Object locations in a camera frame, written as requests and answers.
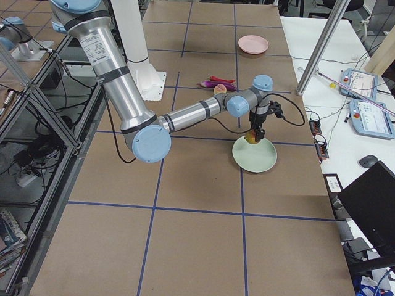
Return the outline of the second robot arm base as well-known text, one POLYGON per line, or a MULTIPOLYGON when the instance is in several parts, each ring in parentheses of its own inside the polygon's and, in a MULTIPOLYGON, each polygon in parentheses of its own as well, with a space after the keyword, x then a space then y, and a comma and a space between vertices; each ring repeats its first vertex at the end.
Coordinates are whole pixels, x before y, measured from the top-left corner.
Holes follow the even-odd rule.
POLYGON ((1 19, 1 44, 11 51, 12 57, 21 62, 40 61, 47 48, 52 48, 54 41, 38 41, 29 32, 19 17, 1 19))

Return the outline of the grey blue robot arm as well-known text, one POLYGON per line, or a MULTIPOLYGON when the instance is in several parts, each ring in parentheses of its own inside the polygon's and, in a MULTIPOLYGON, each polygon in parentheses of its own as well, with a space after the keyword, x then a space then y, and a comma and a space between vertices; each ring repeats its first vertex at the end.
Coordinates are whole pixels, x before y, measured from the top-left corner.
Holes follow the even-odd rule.
POLYGON ((256 111, 265 115, 273 80, 258 75, 252 86, 237 94, 216 94, 204 101, 157 116, 144 104, 130 69, 110 32, 110 15, 102 1, 51 1, 54 29, 76 38, 96 80, 109 95, 120 119, 125 142, 140 161, 154 163, 166 157, 171 133, 227 111, 234 117, 256 111))

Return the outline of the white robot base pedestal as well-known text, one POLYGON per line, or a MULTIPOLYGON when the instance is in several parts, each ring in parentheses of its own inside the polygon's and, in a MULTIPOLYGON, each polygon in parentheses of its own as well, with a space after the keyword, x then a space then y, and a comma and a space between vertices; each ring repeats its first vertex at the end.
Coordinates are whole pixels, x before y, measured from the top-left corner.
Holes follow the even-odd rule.
POLYGON ((111 6, 126 63, 142 98, 146 101, 160 101, 167 74, 158 72, 149 61, 138 1, 114 0, 111 6))

